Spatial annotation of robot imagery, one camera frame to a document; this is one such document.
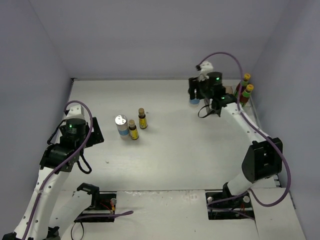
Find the white granule jar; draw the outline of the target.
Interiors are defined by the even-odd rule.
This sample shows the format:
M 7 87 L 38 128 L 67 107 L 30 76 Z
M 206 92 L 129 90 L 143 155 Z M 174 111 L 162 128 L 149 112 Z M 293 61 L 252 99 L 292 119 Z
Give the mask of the white granule jar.
M 197 98 L 189 99 L 189 104 L 190 104 L 191 106 L 198 106 L 199 103 L 200 103 L 200 100 L 197 99 Z
M 120 137 L 122 139 L 128 138 L 130 136 L 130 131 L 127 117 L 123 114 L 117 115 L 114 122 Z

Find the red sauce bottle yellow cap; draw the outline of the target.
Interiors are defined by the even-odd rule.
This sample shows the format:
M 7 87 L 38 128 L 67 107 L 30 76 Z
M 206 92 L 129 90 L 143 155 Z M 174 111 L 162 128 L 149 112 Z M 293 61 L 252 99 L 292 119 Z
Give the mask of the red sauce bottle yellow cap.
M 249 80 L 251 79 L 251 75 L 249 73 L 245 73 L 241 81 L 235 88 L 233 95 L 237 98 L 239 94 L 241 94 L 247 87 Z

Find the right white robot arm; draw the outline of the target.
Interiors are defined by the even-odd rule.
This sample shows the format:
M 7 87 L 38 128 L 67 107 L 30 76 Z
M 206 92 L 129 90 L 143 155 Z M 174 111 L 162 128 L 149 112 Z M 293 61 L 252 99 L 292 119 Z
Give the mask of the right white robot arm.
M 239 153 L 240 172 L 227 181 L 221 192 L 221 200 L 227 206 L 239 201 L 241 194 L 250 190 L 259 181 L 271 178 L 282 171 L 283 143 L 276 137 L 272 138 L 248 118 L 237 98 L 227 93 L 222 84 L 222 73 L 210 72 L 205 80 L 199 77 L 188 79 L 190 102 L 209 99 L 210 113 L 218 115 L 244 132 L 244 141 L 248 147 L 246 153 Z

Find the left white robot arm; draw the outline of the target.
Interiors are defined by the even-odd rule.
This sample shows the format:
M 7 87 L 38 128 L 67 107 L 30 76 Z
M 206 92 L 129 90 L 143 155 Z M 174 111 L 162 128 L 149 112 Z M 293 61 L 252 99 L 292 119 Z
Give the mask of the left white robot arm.
M 82 183 L 66 205 L 58 211 L 54 206 L 62 185 L 74 164 L 84 157 L 86 148 L 104 142 L 98 121 L 82 118 L 62 121 L 60 142 L 50 144 L 40 161 L 38 179 L 28 207 L 14 231 L 4 240 L 59 240 L 84 209 L 94 210 L 100 204 L 99 187 Z

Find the amber plastic bin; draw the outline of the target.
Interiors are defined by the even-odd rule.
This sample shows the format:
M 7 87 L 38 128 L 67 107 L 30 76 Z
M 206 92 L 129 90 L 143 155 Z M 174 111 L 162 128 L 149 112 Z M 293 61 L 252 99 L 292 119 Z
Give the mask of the amber plastic bin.
M 234 94 L 233 88 L 231 86 L 225 86 L 225 92 L 227 94 Z

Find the front yellow label bottle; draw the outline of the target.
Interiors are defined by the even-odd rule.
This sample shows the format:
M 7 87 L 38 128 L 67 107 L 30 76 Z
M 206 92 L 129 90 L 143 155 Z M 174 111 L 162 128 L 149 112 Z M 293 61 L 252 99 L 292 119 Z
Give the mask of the front yellow label bottle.
M 133 119 L 128 121 L 129 133 L 132 140 L 137 140 L 139 138 L 138 129 L 136 123 Z

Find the yellow label bottle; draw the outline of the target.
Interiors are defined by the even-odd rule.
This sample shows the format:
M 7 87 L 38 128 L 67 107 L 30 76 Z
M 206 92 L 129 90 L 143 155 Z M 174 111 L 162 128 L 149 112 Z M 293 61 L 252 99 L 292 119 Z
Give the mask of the yellow label bottle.
M 148 127 L 145 110 L 141 107 L 138 109 L 139 127 L 146 129 Z
M 128 121 L 129 133 L 132 140 L 137 140 L 139 138 L 138 129 L 136 123 L 133 119 Z

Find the clear plastic bin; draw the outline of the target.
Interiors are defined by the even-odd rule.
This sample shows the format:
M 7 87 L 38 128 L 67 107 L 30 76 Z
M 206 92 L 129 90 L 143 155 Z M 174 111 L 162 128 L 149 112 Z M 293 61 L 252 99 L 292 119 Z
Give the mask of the clear plastic bin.
M 250 107 L 250 106 L 251 106 L 251 105 L 250 105 L 251 95 L 250 95 L 250 98 L 249 98 L 249 100 L 248 100 L 248 102 L 246 103 L 245 106 L 241 106 L 240 104 L 239 104 L 239 105 L 240 105 L 241 107 L 243 107 L 243 108 L 244 108 L 244 107 Z

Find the rear yellow label bottle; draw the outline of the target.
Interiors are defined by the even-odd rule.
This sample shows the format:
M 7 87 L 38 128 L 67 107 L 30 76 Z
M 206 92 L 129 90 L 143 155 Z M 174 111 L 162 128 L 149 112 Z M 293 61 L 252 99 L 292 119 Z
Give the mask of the rear yellow label bottle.
M 145 110 L 141 107 L 138 109 L 139 127 L 146 129 L 148 127 Z

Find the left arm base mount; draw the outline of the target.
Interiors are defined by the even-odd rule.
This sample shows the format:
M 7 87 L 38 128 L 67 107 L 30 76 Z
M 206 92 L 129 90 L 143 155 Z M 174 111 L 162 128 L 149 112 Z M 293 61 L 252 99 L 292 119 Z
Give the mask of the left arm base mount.
M 82 183 L 76 190 L 86 192 L 91 196 L 91 202 L 76 218 L 75 223 L 113 223 L 115 221 L 115 218 L 109 215 L 116 212 L 116 192 L 101 191 L 98 186 L 89 183 Z

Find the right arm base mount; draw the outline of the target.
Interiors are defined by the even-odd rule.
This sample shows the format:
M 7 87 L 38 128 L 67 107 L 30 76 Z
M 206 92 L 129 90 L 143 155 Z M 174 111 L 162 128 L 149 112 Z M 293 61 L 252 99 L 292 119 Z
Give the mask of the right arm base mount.
M 222 191 L 205 192 L 207 207 L 207 216 L 209 220 L 255 220 L 250 194 L 248 192 L 241 194 L 237 198 L 227 199 Z

